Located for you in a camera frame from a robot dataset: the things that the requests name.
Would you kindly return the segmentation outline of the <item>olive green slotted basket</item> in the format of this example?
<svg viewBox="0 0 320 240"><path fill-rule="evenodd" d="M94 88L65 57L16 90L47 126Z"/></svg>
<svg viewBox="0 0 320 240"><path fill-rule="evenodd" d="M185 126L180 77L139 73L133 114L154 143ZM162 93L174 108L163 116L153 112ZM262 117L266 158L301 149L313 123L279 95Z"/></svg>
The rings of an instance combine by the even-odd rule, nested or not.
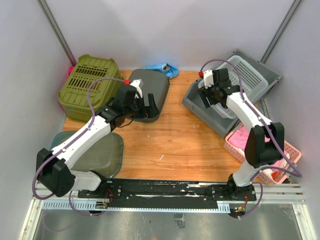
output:
<svg viewBox="0 0 320 240"><path fill-rule="evenodd" d="M87 93L94 110L98 110L116 95L118 88L123 84L119 81L121 78L114 59L88 54L80 56L58 92L59 103L67 118L80 123L88 122L92 117L92 111L87 101Z"/></svg>

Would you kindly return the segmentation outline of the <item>dark grey plastic tub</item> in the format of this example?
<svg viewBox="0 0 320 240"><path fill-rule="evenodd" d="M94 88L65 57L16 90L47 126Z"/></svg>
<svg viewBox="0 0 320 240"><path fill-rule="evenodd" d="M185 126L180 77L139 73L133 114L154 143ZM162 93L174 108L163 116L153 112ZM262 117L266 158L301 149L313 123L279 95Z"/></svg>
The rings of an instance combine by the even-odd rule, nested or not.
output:
<svg viewBox="0 0 320 240"><path fill-rule="evenodd" d="M129 77L130 82L139 79L143 82L142 93L144 104L146 106L149 105L148 94L153 94L155 106L159 113L151 118L138 119L135 117L134 121L140 123L153 123L160 117L160 113L163 109L170 88L170 81L162 72L142 68L135 69Z"/></svg>

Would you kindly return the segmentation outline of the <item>clear teal plastic tub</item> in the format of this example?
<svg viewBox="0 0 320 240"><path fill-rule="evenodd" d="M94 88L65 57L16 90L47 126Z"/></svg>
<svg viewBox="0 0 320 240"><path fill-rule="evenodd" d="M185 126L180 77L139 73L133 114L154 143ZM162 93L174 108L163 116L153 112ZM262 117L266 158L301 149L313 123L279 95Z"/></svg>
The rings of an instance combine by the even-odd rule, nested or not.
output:
<svg viewBox="0 0 320 240"><path fill-rule="evenodd" d="M63 131L58 133L52 143L50 149L60 150L63 143L66 143L76 131ZM82 143L85 136L81 136L70 147L66 149L66 153L70 154L73 147ZM112 179L120 171L124 157L124 141L123 138L116 133L109 133L96 141L90 148L86 150L74 163L73 171L78 172L95 172L101 178Z"/></svg>

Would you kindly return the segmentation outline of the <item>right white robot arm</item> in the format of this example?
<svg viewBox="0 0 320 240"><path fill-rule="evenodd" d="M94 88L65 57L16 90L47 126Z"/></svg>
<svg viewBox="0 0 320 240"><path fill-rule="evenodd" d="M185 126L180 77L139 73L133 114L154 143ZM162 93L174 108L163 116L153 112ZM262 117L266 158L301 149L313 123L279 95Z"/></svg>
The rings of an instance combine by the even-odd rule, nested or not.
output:
<svg viewBox="0 0 320 240"><path fill-rule="evenodd" d="M264 169L285 158L281 123L274 123L261 114L246 96L241 83L233 85L226 68L199 71L203 84L197 92L206 108L221 104L232 110L248 131L244 148L245 161L229 176L224 192L232 200L250 192L252 182Z"/></svg>

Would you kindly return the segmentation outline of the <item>light grey perforated basket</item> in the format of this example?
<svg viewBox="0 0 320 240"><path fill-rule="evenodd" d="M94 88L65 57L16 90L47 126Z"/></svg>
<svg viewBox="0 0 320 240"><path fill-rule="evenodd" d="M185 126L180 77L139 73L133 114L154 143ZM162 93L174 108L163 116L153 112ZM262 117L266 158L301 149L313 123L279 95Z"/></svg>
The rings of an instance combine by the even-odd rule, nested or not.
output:
<svg viewBox="0 0 320 240"><path fill-rule="evenodd" d="M237 68L241 76L242 89L244 93L252 103L255 103L259 100L261 94L269 87L268 81L249 63L249 60L245 60L244 57L233 55L228 58L227 61ZM223 62L214 70L227 69L231 84L235 86L239 85L239 77L237 71L232 65L227 62ZM221 103L210 106L206 106L204 103L204 107L205 109L211 108L215 110L223 119L233 120L236 118L236 114L229 108L223 108Z"/></svg>

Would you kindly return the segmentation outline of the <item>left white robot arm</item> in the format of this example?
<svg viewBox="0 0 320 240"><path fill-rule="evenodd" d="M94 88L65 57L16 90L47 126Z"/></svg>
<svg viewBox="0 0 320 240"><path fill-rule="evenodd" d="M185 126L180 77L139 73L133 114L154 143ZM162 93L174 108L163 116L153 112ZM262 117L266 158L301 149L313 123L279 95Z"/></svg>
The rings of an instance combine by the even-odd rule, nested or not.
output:
<svg viewBox="0 0 320 240"><path fill-rule="evenodd" d="M76 171L79 158L101 138L120 128L125 119L154 118L159 114L154 95L148 93L145 105L138 83L122 85L104 106L93 113L90 120L57 147L41 149L36 156L33 183L40 182L53 196L63 197L71 191L89 190L96 198L107 193L107 185L92 170Z"/></svg>

